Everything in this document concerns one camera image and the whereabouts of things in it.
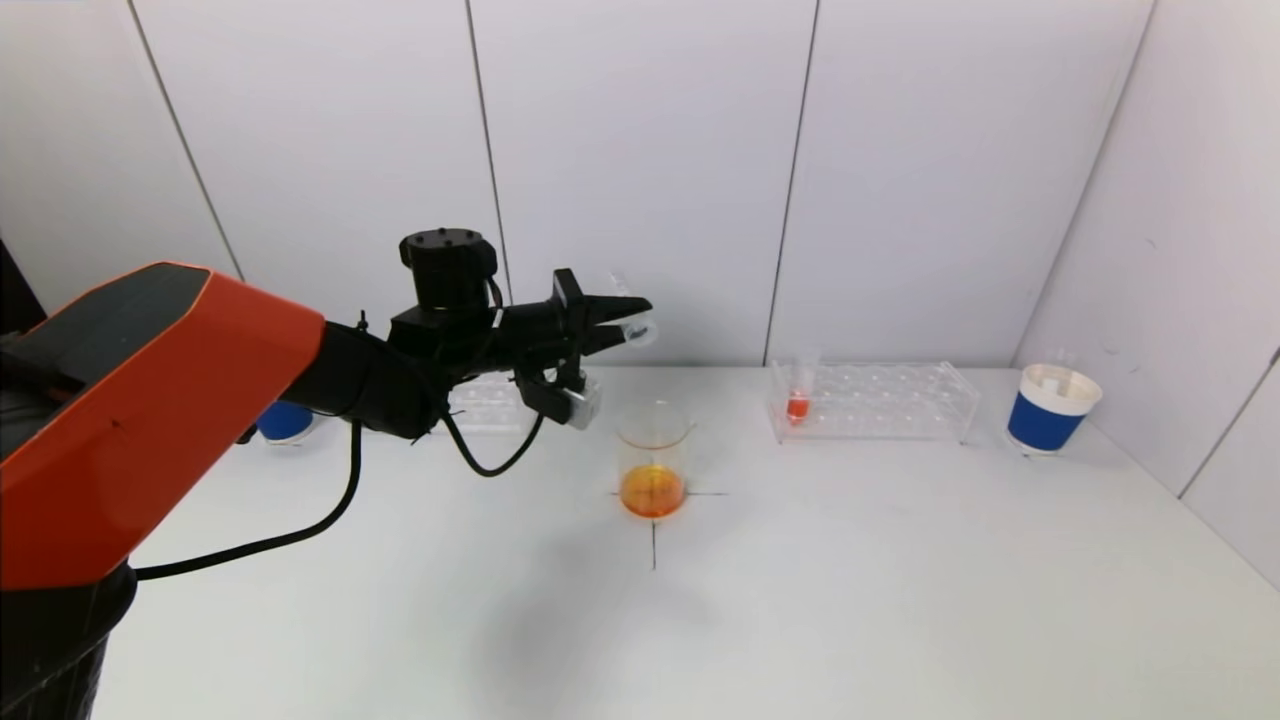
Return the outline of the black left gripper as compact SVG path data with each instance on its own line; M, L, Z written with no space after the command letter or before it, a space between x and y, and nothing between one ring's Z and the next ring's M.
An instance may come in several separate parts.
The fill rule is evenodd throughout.
M585 295L572 270L556 269L548 299L502 311L500 369L536 379L573 379L580 354L591 356L626 345L631 325L616 323L652 309L644 297Z

